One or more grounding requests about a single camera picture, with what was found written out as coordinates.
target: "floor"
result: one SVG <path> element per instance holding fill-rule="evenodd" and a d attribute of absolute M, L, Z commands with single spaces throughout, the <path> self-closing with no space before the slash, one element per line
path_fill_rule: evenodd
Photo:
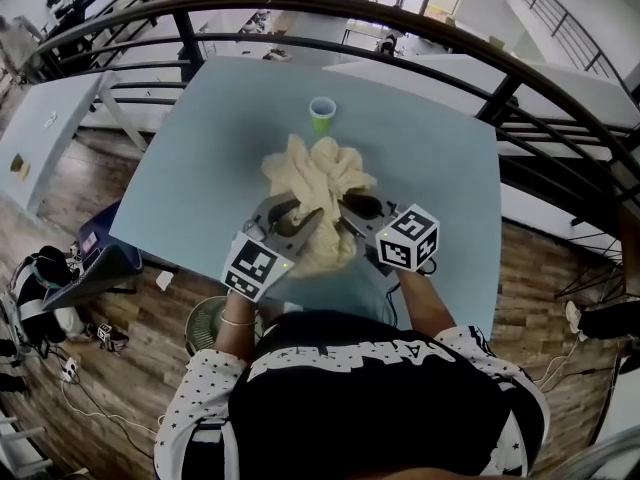
<path fill-rule="evenodd" d="M 8 107 L 15 107 L 19 95 L 5 101 Z M 116 150 L 118 156 L 105 152 Z M 66 248 L 83 222 L 122 197 L 137 163 L 137 154 L 122 137 L 83 131 L 61 159 L 37 220 L 23 216 L 0 198 L 0 282 L 6 283 L 19 261 L 44 244 Z M 556 301 L 554 294 L 582 265 L 584 258 L 575 251 L 504 224 L 500 290 L 491 337 L 497 355 L 521 365 L 538 379 L 552 358 L 572 348 L 574 337 L 564 319 L 563 303 Z M 136 295 L 104 295 L 83 308 L 87 320 L 108 321 L 129 336 L 123 352 L 109 353 L 96 343 L 62 346 L 65 355 L 79 358 L 82 386 L 106 412 L 151 429 L 157 428 L 157 419 L 188 361 L 183 329 L 190 310 L 203 299 L 224 292 L 218 283 L 186 271 L 162 292 L 155 284 L 157 275 L 157 271 L 146 270 Z M 615 341 L 579 345 L 564 371 L 545 387 L 552 423 L 536 464 L 538 477 L 587 445 L 610 384 L 609 371 L 566 379 L 563 374 L 612 366 L 617 346 Z M 25 428 L 46 428 L 46 437 L 35 442 L 54 460 L 60 473 L 87 467 L 95 478 L 155 478 L 151 461 L 129 444 L 118 426 L 104 417 L 88 418 L 69 408 L 61 392 L 57 357 L 45 361 L 28 358 L 16 370 L 2 365 L 0 371 L 26 377 L 30 399 L 0 394 L 0 404 L 5 412 L 18 416 Z M 98 412 L 79 386 L 65 386 L 65 392 L 76 408 Z M 152 452 L 153 436 L 139 427 L 127 426 L 127 430 L 138 447 Z"/>

